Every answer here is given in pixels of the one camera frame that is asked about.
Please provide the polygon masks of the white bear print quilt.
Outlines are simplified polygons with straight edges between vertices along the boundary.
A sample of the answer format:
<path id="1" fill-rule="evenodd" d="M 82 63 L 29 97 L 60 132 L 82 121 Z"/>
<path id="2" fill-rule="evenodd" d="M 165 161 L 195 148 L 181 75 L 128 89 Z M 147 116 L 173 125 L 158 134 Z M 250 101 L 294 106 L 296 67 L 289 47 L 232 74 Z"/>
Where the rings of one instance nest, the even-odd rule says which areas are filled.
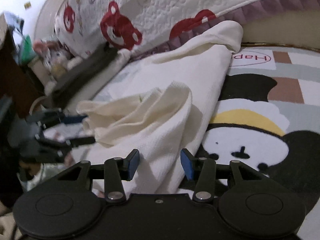
<path id="1" fill-rule="evenodd" d="M 146 52 L 205 22 L 234 10 L 271 5 L 289 8 L 295 0 L 67 0 L 56 15 L 55 33 L 72 54 L 89 57 L 101 44 L 134 54 Z M 319 0 L 302 0 L 314 8 Z"/>

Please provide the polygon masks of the cream white knit sweater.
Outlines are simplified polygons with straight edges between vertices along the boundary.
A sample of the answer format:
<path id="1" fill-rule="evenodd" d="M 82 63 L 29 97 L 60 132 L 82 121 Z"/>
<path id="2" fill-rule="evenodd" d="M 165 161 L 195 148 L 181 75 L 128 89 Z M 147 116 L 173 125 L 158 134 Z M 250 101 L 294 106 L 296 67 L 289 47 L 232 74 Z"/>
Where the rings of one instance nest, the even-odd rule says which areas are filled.
<path id="1" fill-rule="evenodd" d="M 137 62 L 135 76 L 111 102 L 82 101 L 84 129 L 96 142 L 87 159 L 101 164 L 140 152 L 134 178 L 124 192 L 176 192 L 182 178 L 180 151 L 196 152 L 212 117 L 242 26 L 223 21 L 175 50 Z"/>

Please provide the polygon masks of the beige bed base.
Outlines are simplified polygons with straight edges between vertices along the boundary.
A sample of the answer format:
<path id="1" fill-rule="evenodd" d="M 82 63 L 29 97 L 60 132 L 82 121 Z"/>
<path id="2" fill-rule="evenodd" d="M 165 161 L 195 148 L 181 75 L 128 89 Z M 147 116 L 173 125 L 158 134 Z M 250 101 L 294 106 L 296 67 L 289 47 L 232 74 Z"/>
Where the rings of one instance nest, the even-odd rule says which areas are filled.
<path id="1" fill-rule="evenodd" d="M 289 11 L 243 25 L 246 47 L 291 47 L 319 52 L 319 11 Z"/>

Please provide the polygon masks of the checkered panda cartoon rug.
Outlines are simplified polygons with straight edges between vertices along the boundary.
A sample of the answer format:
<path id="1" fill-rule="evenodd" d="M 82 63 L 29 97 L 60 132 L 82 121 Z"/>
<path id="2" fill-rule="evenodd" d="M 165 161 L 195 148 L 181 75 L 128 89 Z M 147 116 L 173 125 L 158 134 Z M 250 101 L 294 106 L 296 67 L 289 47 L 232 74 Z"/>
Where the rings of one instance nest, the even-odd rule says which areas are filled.
<path id="1" fill-rule="evenodd" d="M 134 194 L 103 201 L 63 190 L 80 166 L 27 196 L 29 239 L 319 239 L 319 83 L 283 77 L 293 54 L 243 49 L 233 56 L 196 158 L 216 162 L 215 196 Z"/>

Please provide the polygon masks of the plush bunny toy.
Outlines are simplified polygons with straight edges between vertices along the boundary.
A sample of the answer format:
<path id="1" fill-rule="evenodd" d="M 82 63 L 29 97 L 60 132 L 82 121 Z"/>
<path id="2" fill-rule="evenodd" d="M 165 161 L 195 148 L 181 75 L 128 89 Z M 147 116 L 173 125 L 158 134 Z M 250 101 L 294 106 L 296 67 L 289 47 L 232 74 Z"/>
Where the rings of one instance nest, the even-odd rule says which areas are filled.
<path id="1" fill-rule="evenodd" d="M 83 62 L 82 57 L 74 56 L 57 41 L 35 41 L 33 50 L 40 57 L 50 76 L 56 81 Z"/>

